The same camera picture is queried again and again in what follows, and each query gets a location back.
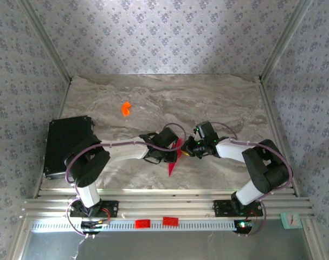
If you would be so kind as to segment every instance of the black box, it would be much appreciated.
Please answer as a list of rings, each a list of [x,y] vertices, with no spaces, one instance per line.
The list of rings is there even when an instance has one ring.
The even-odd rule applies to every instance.
[[[67,169],[64,164],[65,157],[76,145],[93,134],[93,125],[89,116],[50,122],[43,170],[46,178],[64,178]]]

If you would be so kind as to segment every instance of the gray marble surface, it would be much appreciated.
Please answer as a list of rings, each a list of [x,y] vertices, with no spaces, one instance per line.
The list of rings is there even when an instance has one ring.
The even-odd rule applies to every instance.
[[[121,106],[132,104],[124,117]],[[103,75],[75,77],[63,118],[89,115],[94,133],[105,140],[129,139],[159,131],[168,122],[193,134],[197,123],[219,121],[233,128],[240,140],[272,139],[253,76],[245,75]],[[179,128],[172,128],[182,136]],[[230,136],[216,125],[218,135]],[[183,155],[171,177],[168,165],[143,160],[110,163],[97,183],[107,189],[237,189],[249,180],[245,165],[230,160]],[[42,188],[69,187],[64,179],[44,180]]]

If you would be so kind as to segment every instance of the patterned wallpaper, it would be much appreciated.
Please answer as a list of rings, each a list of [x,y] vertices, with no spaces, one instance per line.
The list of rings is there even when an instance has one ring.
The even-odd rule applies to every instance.
[[[260,74],[298,0],[33,0],[71,75]]]
[[[0,259],[39,177],[48,122],[66,89],[15,1],[0,1]]]
[[[314,0],[266,87],[329,252],[329,0]]]

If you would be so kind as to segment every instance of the orange block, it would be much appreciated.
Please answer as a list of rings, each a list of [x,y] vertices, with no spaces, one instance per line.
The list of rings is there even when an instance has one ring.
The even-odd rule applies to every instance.
[[[121,111],[123,113],[124,116],[128,116],[131,112],[130,112],[130,108],[132,107],[132,105],[127,101],[122,105]]]

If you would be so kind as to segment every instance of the red sticker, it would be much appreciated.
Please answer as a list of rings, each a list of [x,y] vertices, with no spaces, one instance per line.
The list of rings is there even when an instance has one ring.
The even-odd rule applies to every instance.
[[[163,217],[163,225],[164,226],[178,226],[179,225],[179,219],[178,218]]]
[[[138,219],[136,220],[136,229],[148,229],[151,226],[149,219]]]

